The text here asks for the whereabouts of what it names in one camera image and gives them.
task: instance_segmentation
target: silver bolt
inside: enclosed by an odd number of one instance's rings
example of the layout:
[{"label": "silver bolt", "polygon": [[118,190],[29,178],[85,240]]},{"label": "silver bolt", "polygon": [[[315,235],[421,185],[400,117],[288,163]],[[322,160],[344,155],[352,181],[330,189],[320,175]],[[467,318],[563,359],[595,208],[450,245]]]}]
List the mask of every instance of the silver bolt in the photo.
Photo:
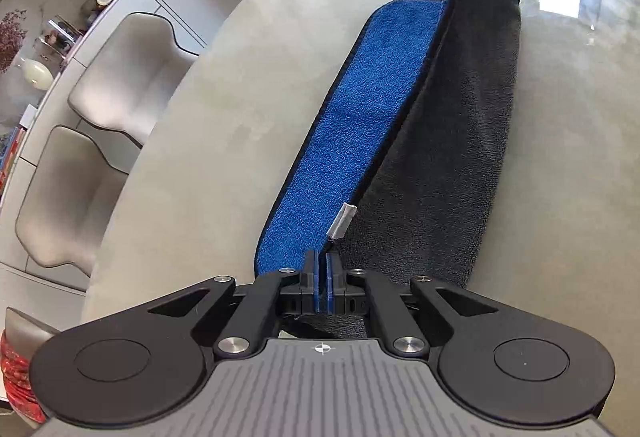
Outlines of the silver bolt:
[{"label": "silver bolt", "polygon": [[227,354],[239,354],[249,348],[249,341],[244,338],[225,338],[218,343],[218,348]]},{"label": "silver bolt", "polygon": [[394,341],[394,348],[396,351],[405,354],[415,354],[424,350],[424,341],[411,336],[405,336],[404,338],[398,338]]}]

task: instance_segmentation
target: glossy table surface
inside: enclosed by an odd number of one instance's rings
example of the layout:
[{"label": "glossy table surface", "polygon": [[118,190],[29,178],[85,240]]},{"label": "glossy table surface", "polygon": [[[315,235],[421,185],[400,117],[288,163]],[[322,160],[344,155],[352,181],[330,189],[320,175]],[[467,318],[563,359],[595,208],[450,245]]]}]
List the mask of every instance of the glossy table surface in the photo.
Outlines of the glossy table surface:
[{"label": "glossy table surface", "polygon": [[[184,78],[127,181],[84,319],[218,274],[258,237],[362,26],[391,0],[243,0]],[[603,413],[640,397],[639,0],[522,0],[504,168],[469,288],[597,337]]]}]

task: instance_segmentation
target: marble table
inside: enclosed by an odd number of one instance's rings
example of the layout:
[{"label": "marble table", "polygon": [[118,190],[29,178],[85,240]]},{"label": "marble table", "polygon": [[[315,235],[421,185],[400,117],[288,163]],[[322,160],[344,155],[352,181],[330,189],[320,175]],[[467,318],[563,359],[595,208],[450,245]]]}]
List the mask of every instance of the marble table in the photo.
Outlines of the marble table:
[{"label": "marble table", "polygon": [[[86,321],[218,274],[258,237],[367,17],[390,0],[243,0],[193,65],[106,232]],[[522,0],[504,169],[469,288],[578,327],[618,369],[604,422],[640,397],[639,0]]]}]

